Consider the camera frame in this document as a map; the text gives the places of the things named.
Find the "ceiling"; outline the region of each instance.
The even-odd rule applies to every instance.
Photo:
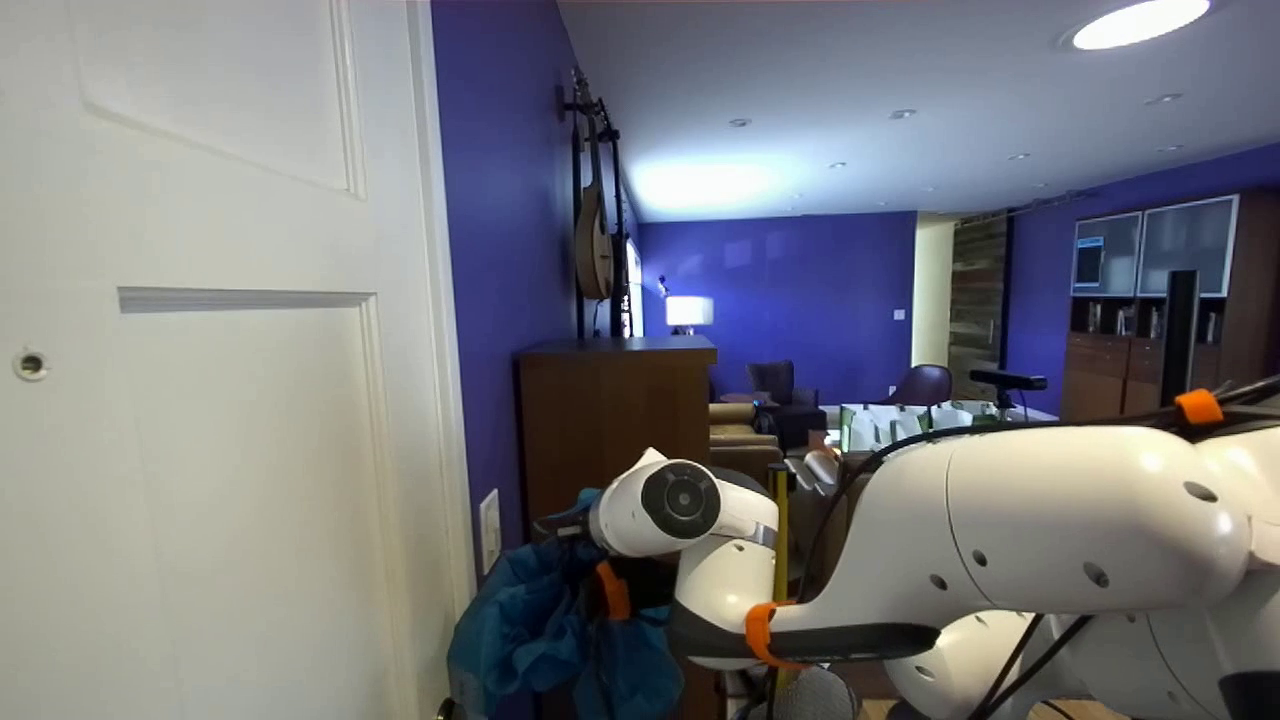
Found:
[[[1280,0],[1073,51],[1098,0],[560,0],[643,220],[989,213],[1280,144]]]

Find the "white robot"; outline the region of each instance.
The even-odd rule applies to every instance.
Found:
[[[884,658],[919,717],[1280,717],[1280,422],[1042,422],[874,457],[819,596],[772,608],[778,504],[643,453],[591,507],[680,556],[674,650],[704,666]]]

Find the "purple wall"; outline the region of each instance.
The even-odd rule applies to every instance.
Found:
[[[1070,351],[1070,272],[1073,227],[1090,216],[1134,213],[1149,202],[1182,202],[1240,188],[1280,188],[1280,147],[1206,159],[1094,191],[1062,195],[1016,213],[1011,288],[1009,288],[1009,368],[1043,372],[1047,390],[1030,403],[1055,413]]]
[[[454,283],[476,499],[521,538],[511,351],[573,340],[573,152],[555,85],[578,67],[555,0],[437,0]]]
[[[666,336],[674,297],[712,297],[715,390],[743,390],[750,365],[798,359],[819,398],[881,398],[903,372],[915,216],[643,223],[643,323]]]

